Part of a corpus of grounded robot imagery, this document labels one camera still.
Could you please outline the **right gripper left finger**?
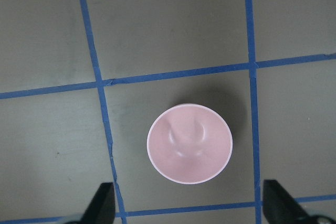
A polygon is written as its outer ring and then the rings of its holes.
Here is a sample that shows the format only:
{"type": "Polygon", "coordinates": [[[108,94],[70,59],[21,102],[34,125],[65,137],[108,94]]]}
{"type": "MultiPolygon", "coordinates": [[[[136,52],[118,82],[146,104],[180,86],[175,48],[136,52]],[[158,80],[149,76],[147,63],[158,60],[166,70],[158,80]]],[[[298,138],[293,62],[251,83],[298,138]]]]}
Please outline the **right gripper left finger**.
{"type": "Polygon", "coordinates": [[[102,183],[79,220],[79,223],[112,224],[114,223],[115,216],[113,182],[102,183]]]}

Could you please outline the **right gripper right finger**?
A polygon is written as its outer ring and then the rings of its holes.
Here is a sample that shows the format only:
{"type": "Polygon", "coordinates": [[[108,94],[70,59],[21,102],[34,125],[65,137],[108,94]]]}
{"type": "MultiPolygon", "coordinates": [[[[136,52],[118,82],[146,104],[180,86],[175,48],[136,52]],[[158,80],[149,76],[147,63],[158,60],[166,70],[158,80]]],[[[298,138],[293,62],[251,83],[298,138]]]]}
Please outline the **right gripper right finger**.
{"type": "Polygon", "coordinates": [[[270,224],[318,223],[275,179],[263,183],[263,213],[270,224]]]}

